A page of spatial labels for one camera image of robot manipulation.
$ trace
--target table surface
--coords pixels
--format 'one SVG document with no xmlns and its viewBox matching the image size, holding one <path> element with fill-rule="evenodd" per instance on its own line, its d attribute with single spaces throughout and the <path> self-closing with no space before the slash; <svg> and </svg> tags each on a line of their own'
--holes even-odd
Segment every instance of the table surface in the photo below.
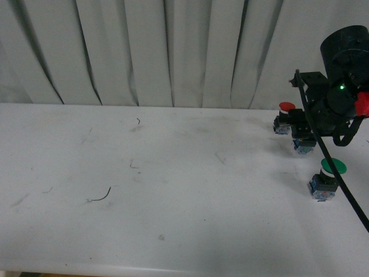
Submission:
<svg viewBox="0 0 369 277">
<path fill-rule="evenodd" d="M 368 276 L 369 235 L 277 111 L 0 104 L 0 269 Z M 369 122 L 332 155 L 369 214 Z M 89 201 L 108 196 L 101 201 Z"/>
</svg>

